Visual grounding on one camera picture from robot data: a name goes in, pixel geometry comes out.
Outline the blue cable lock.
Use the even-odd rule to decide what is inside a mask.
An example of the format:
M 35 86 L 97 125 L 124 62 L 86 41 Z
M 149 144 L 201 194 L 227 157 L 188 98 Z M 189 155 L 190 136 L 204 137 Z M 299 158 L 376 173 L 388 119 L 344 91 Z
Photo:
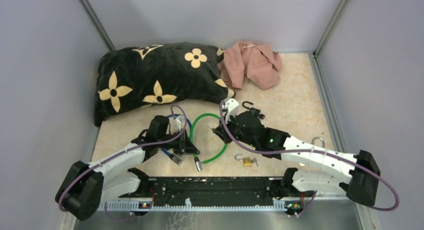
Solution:
M 183 126 L 184 126 L 183 120 L 185 120 L 187 122 L 188 129 L 189 130 L 191 129 L 192 125 L 191 125 L 190 121 L 188 119 L 185 119 L 185 117 L 183 115 L 175 114 L 175 116 L 173 116 L 172 118 L 173 118 L 173 120 L 172 120 L 173 126 L 169 127 L 169 134 L 168 134 L 169 138 L 175 137 L 183 129 Z M 161 148 L 161 150 L 173 162 L 180 165 L 181 162 L 182 162 L 180 157 L 182 155 L 186 154 L 186 151 L 188 150 L 189 143 L 190 143 L 190 139 L 189 139 L 189 136 L 187 134 L 186 129 L 184 129 L 183 134 L 177 140 L 178 140 L 178 142 L 174 141 L 174 142 L 170 143 L 171 145 L 177 146 L 176 149 L 173 148 L 173 153 L 169 152 L 169 148 Z

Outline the pink cloth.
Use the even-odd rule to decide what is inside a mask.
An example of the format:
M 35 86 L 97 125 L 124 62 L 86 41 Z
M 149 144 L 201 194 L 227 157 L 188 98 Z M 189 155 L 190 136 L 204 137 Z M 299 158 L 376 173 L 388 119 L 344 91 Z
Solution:
M 281 56 L 268 44 L 238 41 L 223 51 L 218 63 L 221 78 L 232 88 L 242 89 L 244 80 L 252 81 L 261 90 L 268 90 L 281 81 Z

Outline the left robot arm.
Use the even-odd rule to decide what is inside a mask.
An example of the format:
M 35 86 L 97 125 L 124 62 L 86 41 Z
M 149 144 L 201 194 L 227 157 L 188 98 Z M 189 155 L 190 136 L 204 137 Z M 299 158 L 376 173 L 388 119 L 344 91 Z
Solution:
M 172 157 L 199 154 L 190 141 L 193 126 L 184 115 L 157 115 L 149 127 L 123 149 L 98 161 L 75 162 L 56 193 L 59 209 L 78 220 L 87 220 L 111 200 L 154 198 L 150 177 L 136 166 L 162 149 L 170 149 Z

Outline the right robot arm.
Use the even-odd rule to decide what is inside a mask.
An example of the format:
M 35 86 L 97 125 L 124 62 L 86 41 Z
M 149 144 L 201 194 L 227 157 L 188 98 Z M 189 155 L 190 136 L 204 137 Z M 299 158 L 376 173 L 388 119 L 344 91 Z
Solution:
M 264 157 L 297 162 L 319 170 L 315 173 L 297 168 L 286 171 L 281 188 L 288 196 L 306 191 L 346 193 L 356 203 L 375 205 L 379 184 L 376 177 L 381 171 L 368 151 L 351 154 L 318 147 L 287 132 L 265 127 L 249 112 L 231 116 L 227 124 L 220 122 L 212 132 L 226 144 L 242 142 L 262 151 Z

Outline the green cable lock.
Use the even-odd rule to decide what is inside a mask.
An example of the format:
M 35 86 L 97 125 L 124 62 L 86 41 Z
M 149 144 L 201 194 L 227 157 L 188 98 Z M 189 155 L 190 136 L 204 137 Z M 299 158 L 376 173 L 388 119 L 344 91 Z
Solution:
M 220 117 L 218 116 L 218 115 L 216 115 L 216 114 L 213 114 L 213 113 L 204 113 L 204 114 L 201 114 L 200 116 L 198 116 L 195 120 L 194 120 L 194 122 L 191 124 L 191 126 L 189 127 L 190 128 L 190 133 L 189 133 L 189 139 L 190 139 L 190 142 L 191 143 L 194 143 L 194 130 L 195 130 L 195 126 L 196 126 L 196 124 L 202 119 L 202 118 L 204 118 L 204 117 L 207 117 L 207 116 L 210 116 L 210 117 L 214 117 L 214 118 L 216 118 L 216 119 L 220 119 Z M 194 156 L 193 156 L 193 158 L 194 158 L 194 163 L 195 163 L 195 166 L 196 166 L 196 168 L 197 168 L 197 170 L 198 171 L 202 171 L 202 165 L 203 164 L 207 164 L 207 163 L 210 163 L 210 162 L 212 162 L 212 161 L 214 161 L 214 160 L 216 160 L 216 159 L 218 159 L 224 152 L 225 152 L 225 150 L 226 150 L 226 148 L 227 148 L 227 144 L 225 144 L 224 146 L 223 146 L 223 148 L 221 149 L 221 151 L 219 152 L 219 153 L 217 153 L 214 157 L 212 157 L 212 158 L 210 158 L 210 159 L 207 159 L 207 160 L 205 160 L 205 161 L 200 161 L 199 160 L 199 158 L 198 158 L 198 156 L 195 154 Z

